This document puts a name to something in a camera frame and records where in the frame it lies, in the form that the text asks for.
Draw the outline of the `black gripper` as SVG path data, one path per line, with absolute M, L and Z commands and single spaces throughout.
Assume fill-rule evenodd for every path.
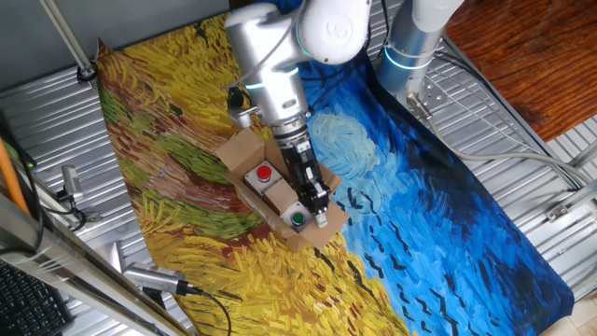
M 308 134 L 294 136 L 281 135 L 278 145 L 285 160 L 289 181 L 298 193 L 300 201 L 314 213 L 319 228 L 327 223 L 327 209 L 329 204 L 329 190 L 322 185 L 322 176 L 312 148 L 312 141 Z

